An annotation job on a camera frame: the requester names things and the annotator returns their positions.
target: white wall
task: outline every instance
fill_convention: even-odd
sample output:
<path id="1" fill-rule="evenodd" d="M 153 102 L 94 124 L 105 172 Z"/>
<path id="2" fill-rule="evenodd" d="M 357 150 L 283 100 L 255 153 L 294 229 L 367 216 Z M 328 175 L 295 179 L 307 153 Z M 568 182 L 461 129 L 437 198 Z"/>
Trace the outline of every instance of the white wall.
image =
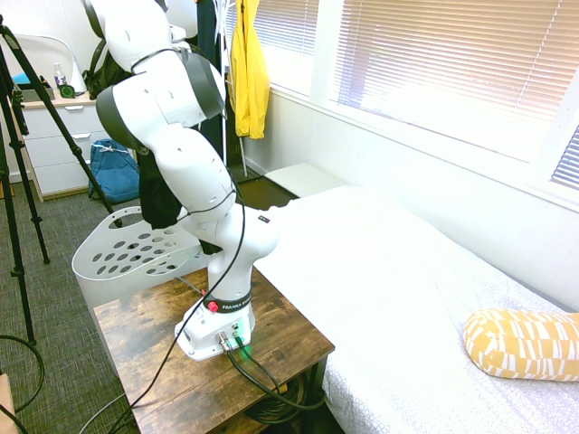
<path id="1" fill-rule="evenodd" d="M 263 171 L 313 164 L 377 187 L 511 276 L 579 309 L 579 214 L 271 93 L 265 138 L 246 141 Z"/>
<path id="2" fill-rule="evenodd" d="M 175 25 L 184 27 L 187 36 L 197 32 L 196 8 L 193 0 L 169 0 L 167 18 Z M 13 33 L 47 34 L 62 39 L 74 51 L 81 71 L 90 66 L 90 59 L 100 39 L 90 28 L 81 0 L 1 0 L 0 14 L 4 24 Z M 52 77 L 54 63 L 61 63 L 67 78 L 71 76 L 71 56 L 60 43 L 39 39 L 18 37 L 26 57 L 37 74 L 43 75 L 54 86 Z M 0 41 L 8 68 L 12 76 L 22 72 L 20 65 L 8 49 L 4 39 Z M 11 177 L 18 180 L 18 167 L 12 149 L 7 149 L 6 157 Z"/>

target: white laundry basket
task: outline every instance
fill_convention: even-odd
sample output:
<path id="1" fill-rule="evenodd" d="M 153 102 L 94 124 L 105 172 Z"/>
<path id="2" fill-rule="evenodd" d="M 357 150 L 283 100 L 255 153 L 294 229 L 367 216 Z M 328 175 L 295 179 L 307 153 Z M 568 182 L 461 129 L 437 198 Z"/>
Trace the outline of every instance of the white laundry basket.
<path id="1" fill-rule="evenodd" d="M 179 223 L 163 230 L 153 230 L 144 220 L 122 228 L 115 225 L 115 220 L 131 214 L 141 214 L 141 208 L 109 215 L 72 258 L 72 270 L 111 363 L 94 308 L 202 269 L 208 261 L 199 240 Z"/>

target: dresser drawer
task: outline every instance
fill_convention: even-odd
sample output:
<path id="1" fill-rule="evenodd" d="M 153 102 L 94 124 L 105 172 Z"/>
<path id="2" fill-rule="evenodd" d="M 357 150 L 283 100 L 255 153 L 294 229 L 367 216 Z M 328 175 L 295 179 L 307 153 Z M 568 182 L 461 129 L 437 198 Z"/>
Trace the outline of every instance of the dresser drawer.
<path id="1" fill-rule="evenodd" d="M 91 133 L 104 129 L 100 124 L 97 108 L 93 104 L 57 107 L 56 111 L 61 116 L 62 122 L 64 122 L 64 125 L 71 134 Z M 26 119 L 26 125 L 30 132 L 30 134 L 25 137 L 26 140 L 62 135 L 46 108 L 24 110 L 24 118 Z"/>
<path id="2" fill-rule="evenodd" d="M 106 131 L 72 135 L 74 142 L 82 149 L 82 157 L 85 160 L 90 159 L 90 147 L 92 144 L 97 140 L 108 137 L 109 135 Z M 34 167 L 74 163 L 77 161 L 76 156 L 74 156 L 62 136 L 33 138 L 26 140 L 25 144 Z"/>
<path id="3" fill-rule="evenodd" d="M 46 165 L 34 169 L 34 172 L 43 195 L 89 185 L 89 178 L 79 162 Z"/>

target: tripod leg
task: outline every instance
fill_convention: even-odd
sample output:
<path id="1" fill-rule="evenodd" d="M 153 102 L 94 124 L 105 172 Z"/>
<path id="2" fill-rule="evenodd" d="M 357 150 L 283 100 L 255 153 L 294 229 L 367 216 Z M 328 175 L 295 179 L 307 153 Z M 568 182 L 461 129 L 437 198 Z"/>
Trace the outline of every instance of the tripod leg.
<path id="1" fill-rule="evenodd" d="M 10 147 L 14 150 L 14 155 L 16 156 L 16 162 L 18 163 L 18 169 L 20 170 L 20 175 L 22 177 L 22 182 L 24 184 L 24 191 L 26 192 L 26 198 L 28 199 L 28 207 L 30 208 L 30 213 L 32 218 L 30 219 L 34 223 L 36 228 L 36 235 L 38 236 L 38 242 L 40 244 L 40 250 L 43 253 L 43 261 L 45 264 L 50 264 L 51 260 L 48 258 L 48 252 L 46 251 L 46 246 L 44 244 L 43 232 L 40 229 L 40 222 L 43 218 L 38 215 L 36 211 L 36 205 L 34 204 L 33 192 L 30 188 L 30 183 L 28 182 L 28 175 L 26 174 L 26 166 L 24 165 L 24 159 L 22 157 L 22 148 L 24 143 L 22 140 L 18 139 L 18 134 L 16 133 L 16 127 L 14 125 L 14 120 L 12 118 L 12 111 L 8 104 L 8 94 L 5 84 L 0 80 L 0 107 L 4 112 L 4 118 L 6 121 L 6 128 L 8 129 L 8 135 L 10 136 Z M 4 146 L 0 146 L 0 152 L 4 152 Z"/>
<path id="2" fill-rule="evenodd" d="M 10 31 L 10 29 L 5 25 L 2 25 L 1 22 L 0 22 L 0 33 L 2 34 L 2 36 L 4 36 L 4 39 L 6 40 L 8 47 L 10 48 L 10 51 L 20 64 L 20 67 L 26 73 L 28 80 L 30 80 L 30 83 L 33 85 L 34 90 L 36 90 L 36 93 L 43 101 L 44 106 L 48 109 L 49 113 L 51 114 L 54 123 L 61 131 L 62 136 L 66 140 L 66 143 L 69 145 L 69 148 L 71 149 L 72 153 L 74 154 L 74 156 L 76 156 L 77 160 L 79 160 L 82 170 L 84 170 L 84 173 L 87 175 L 92 185 L 94 185 L 94 188 L 97 191 L 97 194 L 99 195 L 100 199 L 102 200 L 102 203 L 104 204 L 105 208 L 107 208 L 109 214 L 112 214 L 113 209 L 110 206 L 107 196 L 103 193 L 102 189 L 100 188 L 100 184 L 94 178 L 94 175 L 92 174 L 86 162 L 84 161 L 84 158 L 82 157 L 82 150 L 77 146 L 76 143 L 74 143 L 74 140 L 71 137 L 71 133 L 69 133 L 68 129 L 62 122 L 60 115 L 56 111 L 56 108 L 54 108 L 54 105 L 52 104 L 50 97 L 46 93 L 43 84 L 40 82 L 40 79 L 36 75 L 36 72 L 34 72 L 33 66 L 30 64 L 30 62 L 24 55 L 22 47 L 16 40 L 13 33 Z M 4 58 L 1 49 L 0 49 L 0 56 Z"/>
<path id="3" fill-rule="evenodd" d="M 6 207 L 6 218 L 8 220 L 8 229 L 10 231 L 10 242 L 12 243 L 12 254 L 14 256 L 14 268 L 10 272 L 13 278 L 18 278 L 20 287 L 20 298 L 22 299 L 22 309 L 24 311 L 24 322 L 26 323 L 26 334 L 29 344 L 36 344 L 33 331 L 33 320 L 30 316 L 30 305 L 28 304 L 28 292 L 26 291 L 26 282 L 24 281 L 24 265 L 22 262 L 22 252 L 20 251 L 20 240 L 18 239 L 18 227 L 14 216 L 14 202 L 10 193 L 10 179 L 8 176 L 8 165 L 4 152 L 4 143 L 0 135 L 0 180 L 4 189 L 4 200 Z"/>

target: tripod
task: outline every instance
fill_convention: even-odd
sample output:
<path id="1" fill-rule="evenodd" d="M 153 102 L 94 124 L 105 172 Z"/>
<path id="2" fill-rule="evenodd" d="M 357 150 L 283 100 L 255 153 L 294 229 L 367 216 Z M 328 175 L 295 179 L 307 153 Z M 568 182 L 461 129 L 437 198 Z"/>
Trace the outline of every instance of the tripod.
<path id="1" fill-rule="evenodd" d="M 113 213 L 113 209 L 110 206 L 107 196 L 102 192 L 99 183 L 94 178 L 94 175 L 88 168 L 87 164 L 82 157 L 82 150 L 74 143 L 71 134 L 64 126 L 62 119 L 54 105 L 52 104 L 50 97 L 46 93 L 44 86 L 40 82 L 40 79 L 34 72 L 34 69 L 22 50 L 22 47 L 14 37 L 13 33 L 3 25 L 3 17 L 0 15 L 0 34 L 6 40 L 10 51 L 14 57 L 18 60 L 21 68 L 25 72 L 28 80 L 30 80 L 33 85 L 34 90 L 43 101 L 44 106 L 50 112 L 54 123 L 56 123 L 58 129 L 61 131 L 64 139 L 66 140 L 71 152 L 76 156 L 77 160 L 81 164 L 84 173 L 89 177 L 90 182 L 94 185 L 95 190 L 102 199 L 102 203 L 107 208 L 109 213 Z M 10 77 L 10 71 L 8 70 L 8 65 L 6 64 L 6 59 L 0 47 L 0 108 L 4 113 L 4 119 L 6 123 L 6 129 L 8 130 L 8 136 L 10 137 L 9 146 L 14 150 L 14 155 L 16 157 L 16 163 L 18 164 L 18 169 L 20 170 L 20 175 L 24 184 L 24 191 L 26 193 L 26 199 L 28 201 L 28 207 L 30 208 L 30 213 L 32 215 L 31 221 L 34 223 L 36 228 L 36 234 L 38 236 L 38 242 L 40 243 L 40 248 L 43 253 L 44 264 L 49 264 L 50 259 L 48 258 L 48 253 L 46 251 L 46 246 L 44 245 L 43 233 L 40 228 L 40 222 L 43 220 L 36 211 L 36 206 L 34 205 L 33 192 L 30 188 L 30 183 L 28 181 L 28 175 L 26 174 L 26 167 L 24 165 L 24 160 L 22 156 L 22 148 L 24 147 L 24 142 L 18 136 L 16 131 L 16 124 L 14 123 L 14 118 L 18 123 L 18 129 L 21 134 L 26 136 L 28 134 L 28 127 L 24 120 L 24 114 L 22 112 L 22 93 L 14 90 L 14 84 L 12 78 Z M 0 181 L 2 182 L 2 187 L 5 194 L 5 208 L 6 217 L 8 220 L 8 228 L 10 231 L 10 242 L 12 244 L 12 253 L 14 256 L 14 268 L 10 275 L 14 278 L 18 278 L 18 285 L 20 287 L 20 296 L 22 299 L 22 307 L 24 311 L 24 321 L 26 323 L 26 334 L 28 337 L 28 342 L 30 344 L 35 344 L 33 332 L 33 322 L 30 315 L 30 305 L 28 303 L 28 293 L 26 291 L 26 282 L 24 281 L 24 264 L 22 261 L 22 252 L 20 251 L 20 241 L 18 238 L 18 228 L 16 225 L 16 219 L 14 215 L 14 202 L 12 200 L 12 195 L 10 192 L 10 180 L 9 180 L 10 170 L 8 168 L 8 163 L 5 156 L 5 146 L 2 135 L 0 134 Z M 118 227 L 121 225 L 121 221 L 115 221 Z"/>

